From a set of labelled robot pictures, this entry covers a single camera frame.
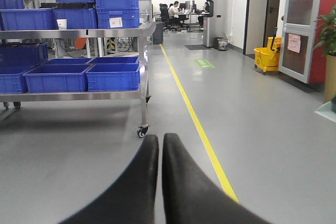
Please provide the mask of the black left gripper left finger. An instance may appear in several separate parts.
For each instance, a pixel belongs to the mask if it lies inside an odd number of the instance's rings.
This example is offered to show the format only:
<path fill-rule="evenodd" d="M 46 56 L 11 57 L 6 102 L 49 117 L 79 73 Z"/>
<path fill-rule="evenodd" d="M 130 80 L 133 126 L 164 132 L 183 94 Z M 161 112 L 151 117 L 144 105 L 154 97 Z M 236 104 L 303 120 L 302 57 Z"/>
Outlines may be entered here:
<path fill-rule="evenodd" d="M 155 223 L 158 157 L 158 137 L 145 136 L 118 179 L 62 223 Z"/>

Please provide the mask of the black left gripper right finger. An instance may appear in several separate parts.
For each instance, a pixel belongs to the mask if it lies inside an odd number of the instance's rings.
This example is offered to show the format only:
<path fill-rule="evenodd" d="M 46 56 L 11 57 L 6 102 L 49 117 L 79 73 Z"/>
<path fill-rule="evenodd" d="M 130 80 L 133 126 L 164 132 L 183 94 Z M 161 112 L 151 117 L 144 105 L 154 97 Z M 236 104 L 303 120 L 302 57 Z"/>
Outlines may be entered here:
<path fill-rule="evenodd" d="M 217 187 L 176 133 L 164 134 L 162 193 L 166 223 L 267 223 Z"/>

